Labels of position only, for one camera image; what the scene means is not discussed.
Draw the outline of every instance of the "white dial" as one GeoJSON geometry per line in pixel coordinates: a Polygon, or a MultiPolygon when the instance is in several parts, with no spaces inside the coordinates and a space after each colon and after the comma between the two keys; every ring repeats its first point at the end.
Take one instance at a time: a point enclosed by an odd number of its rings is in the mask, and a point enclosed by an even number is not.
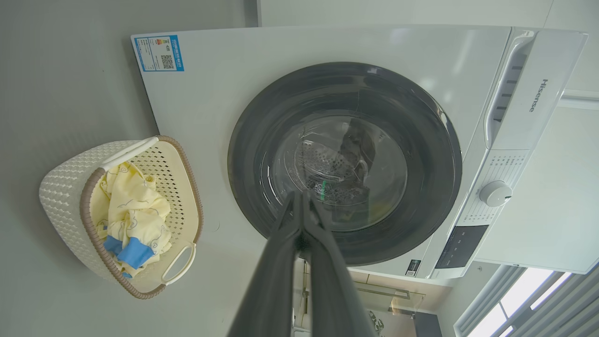
{"type": "Polygon", "coordinates": [[[499,207],[510,200],[512,188],[503,181],[490,182],[480,191],[480,199],[489,207],[499,207]]]}

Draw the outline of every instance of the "clothes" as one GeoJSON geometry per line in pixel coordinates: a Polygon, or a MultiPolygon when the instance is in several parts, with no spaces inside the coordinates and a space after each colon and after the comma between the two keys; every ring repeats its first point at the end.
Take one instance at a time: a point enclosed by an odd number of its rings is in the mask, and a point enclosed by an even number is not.
{"type": "Polygon", "coordinates": [[[92,197],[91,205],[92,219],[100,219],[96,230],[123,275],[133,278],[171,248],[164,223],[170,204],[155,191],[154,177],[130,162],[111,168],[99,185],[104,197],[92,197]]]}

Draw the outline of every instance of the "washing machine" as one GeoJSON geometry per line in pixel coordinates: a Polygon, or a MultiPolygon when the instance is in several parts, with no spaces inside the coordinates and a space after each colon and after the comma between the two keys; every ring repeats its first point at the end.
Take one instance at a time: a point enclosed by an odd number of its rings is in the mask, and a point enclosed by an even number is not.
{"type": "Polygon", "coordinates": [[[308,191],[351,269],[456,278],[512,196],[586,38],[363,26],[131,41],[160,133],[183,145],[196,177],[198,245],[255,264],[285,198],[308,191]]]}

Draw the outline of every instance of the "hisense logo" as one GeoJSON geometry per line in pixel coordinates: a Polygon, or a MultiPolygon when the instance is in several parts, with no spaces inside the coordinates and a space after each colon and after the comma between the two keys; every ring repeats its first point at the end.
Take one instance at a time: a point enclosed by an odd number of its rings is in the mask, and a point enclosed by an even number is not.
{"type": "Polygon", "coordinates": [[[530,112],[534,111],[534,107],[537,106],[537,102],[539,101],[539,97],[541,97],[541,93],[543,92],[543,88],[545,88],[545,86],[547,85],[547,82],[549,80],[543,80],[543,83],[541,83],[541,86],[539,87],[539,92],[537,93],[537,95],[534,97],[534,101],[533,104],[530,107],[530,112]]]}

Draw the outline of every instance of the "blue and white sticker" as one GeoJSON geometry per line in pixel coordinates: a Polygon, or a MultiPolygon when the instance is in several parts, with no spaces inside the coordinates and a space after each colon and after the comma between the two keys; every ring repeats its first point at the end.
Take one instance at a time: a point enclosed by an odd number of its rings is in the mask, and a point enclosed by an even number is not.
{"type": "Polygon", "coordinates": [[[143,71],[183,71],[183,58],[176,35],[135,38],[143,71]]]}

